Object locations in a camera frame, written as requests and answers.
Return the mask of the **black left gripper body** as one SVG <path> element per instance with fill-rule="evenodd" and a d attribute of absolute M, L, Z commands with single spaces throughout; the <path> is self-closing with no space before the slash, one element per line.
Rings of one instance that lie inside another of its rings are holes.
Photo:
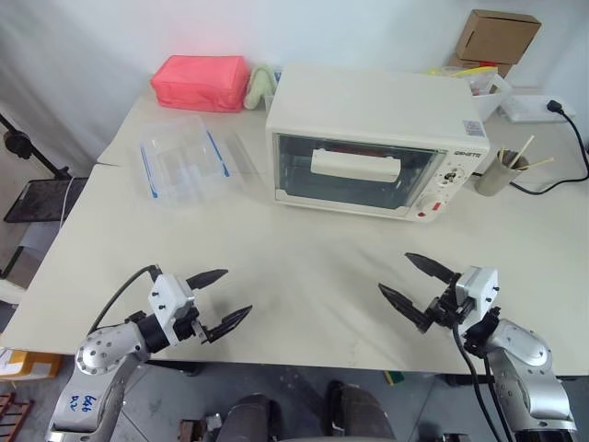
<path fill-rule="evenodd" d="M 201 343 L 213 343 L 217 336 L 199 321 L 200 312 L 196 307 L 189 308 L 183 316 L 177 318 L 173 331 L 179 342 L 196 337 Z"/>

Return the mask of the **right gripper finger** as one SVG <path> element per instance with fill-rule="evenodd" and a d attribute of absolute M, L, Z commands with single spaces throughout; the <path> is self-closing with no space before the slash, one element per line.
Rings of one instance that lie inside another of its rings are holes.
<path fill-rule="evenodd" d="M 377 286 L 390 305 L 412 322 L 421 333 L 426 333 L 429 330 L 432 321 L 425 312 L 415 308 L 413 303 L 398 291 L 381 283 Z"/>
<path fill-rule="evenodd" d="M 460 277 L 459 273 L 419 253 L 406 252 L 405 257 L 420 271 L 426 273 L 428 276 L 439 279 L 443 283 L 455 283 Z"/>

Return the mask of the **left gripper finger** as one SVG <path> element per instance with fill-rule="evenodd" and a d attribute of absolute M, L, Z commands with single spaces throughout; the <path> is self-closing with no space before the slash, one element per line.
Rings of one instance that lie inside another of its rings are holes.
<path fill-rule="evenodd" d="M 198 273 L 186 280 L 188 287 L 191 290 L 201 290 L 208 285 L 215 283 L 221 277 L 228 273 L 227 269 L 214 269 L 211 271 Z"/>
<path fill-rule="evenodd" d="M 233 331 L 250 313 L 252 308 L 253 306 L 249 305 L 230 313 L 229 315 L 223 317 L 221 322 L 212 329 L 204 327 L 203 331 L 205 335 L 205 342 L 214 343 Z"/>

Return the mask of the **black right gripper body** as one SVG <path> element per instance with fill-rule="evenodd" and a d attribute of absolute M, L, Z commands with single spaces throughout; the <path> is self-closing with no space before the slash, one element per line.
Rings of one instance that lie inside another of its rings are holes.
<path fill-rule="evenodd" d="M 426 322 L 422 327 L 428 330 L 433 323 L 452 329 L 455 324 L 461 325 L 475 308 L 475 300 L 458 292 L 458 281 L 462 273 L 455 273 L 440 297 L 435 297 L 425 310 Z"/>

